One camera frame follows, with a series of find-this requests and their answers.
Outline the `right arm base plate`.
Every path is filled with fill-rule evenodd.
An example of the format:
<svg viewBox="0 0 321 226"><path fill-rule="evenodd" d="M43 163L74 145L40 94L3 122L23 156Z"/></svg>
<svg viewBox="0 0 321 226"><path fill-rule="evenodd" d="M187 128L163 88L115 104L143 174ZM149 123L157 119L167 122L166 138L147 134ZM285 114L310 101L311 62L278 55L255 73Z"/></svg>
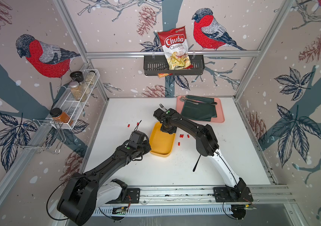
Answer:
<svg viewBox="0 0 321 226"><path fill-rule="evenodd" d="M242 191L236 188L229 188L226 186L213 187L213 195L216 202L253 202L253 196L248 187Z"/></svg>

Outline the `yellow plastic storage tray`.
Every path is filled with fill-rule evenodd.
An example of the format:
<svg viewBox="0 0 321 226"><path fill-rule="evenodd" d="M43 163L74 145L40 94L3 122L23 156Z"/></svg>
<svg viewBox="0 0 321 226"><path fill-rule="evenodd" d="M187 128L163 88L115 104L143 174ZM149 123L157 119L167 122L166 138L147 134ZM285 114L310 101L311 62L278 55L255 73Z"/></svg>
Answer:
<svg viewBox="0 0 321 226"><path fill-rule="evenodd" d="M175 134L161 131L162 124L157 122L150 135L150 153L158 157L168 157L173 149Z"/></svg>

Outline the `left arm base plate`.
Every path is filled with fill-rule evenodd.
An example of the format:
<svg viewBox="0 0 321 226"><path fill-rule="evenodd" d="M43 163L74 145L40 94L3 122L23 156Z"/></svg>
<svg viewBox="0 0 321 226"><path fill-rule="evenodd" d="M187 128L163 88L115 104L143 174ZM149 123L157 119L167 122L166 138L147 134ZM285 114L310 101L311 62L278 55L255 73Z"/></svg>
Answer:
<svg viewBox="0 0 321 226"><path fill-rule="evenodd" d="M111 200L106 204L118 204L118 203L139 203L140 188L126 188L121 191L120 197L116 200Z"/></svg>

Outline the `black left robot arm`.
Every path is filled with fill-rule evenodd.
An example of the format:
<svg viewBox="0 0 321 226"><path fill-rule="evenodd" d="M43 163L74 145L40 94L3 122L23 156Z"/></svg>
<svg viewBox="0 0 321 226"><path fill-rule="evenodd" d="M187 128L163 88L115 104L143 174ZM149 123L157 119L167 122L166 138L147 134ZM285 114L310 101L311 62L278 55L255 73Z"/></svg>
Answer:
<svg viewBox="0 0 321 226"><path fill-rule="evenodd" d="M94 213L100 201L100 187L116 171L151 151L149 141L137 143L127 140L103 163L83 174L74 173L68 180L57 210L78 226L84 225Z"/></svg>

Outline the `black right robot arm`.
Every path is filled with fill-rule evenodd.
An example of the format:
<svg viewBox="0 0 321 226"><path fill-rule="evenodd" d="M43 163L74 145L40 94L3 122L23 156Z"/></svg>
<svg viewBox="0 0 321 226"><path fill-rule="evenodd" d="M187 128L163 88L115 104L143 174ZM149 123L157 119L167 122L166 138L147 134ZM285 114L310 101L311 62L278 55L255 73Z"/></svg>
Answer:
<svg viewBox="0 0 321 226"><path fill-rule="evenodd" d="M253 196L244 180L239 177L223 157L213 128L193 122L176 110L170 108L154 111L154 117L161 123L160 130L174 134L178 128L187 132L196 140L196 150L200 156L207 157L214 164L225 183L226 196L220 197L226 202L252 202Z"/></svg>

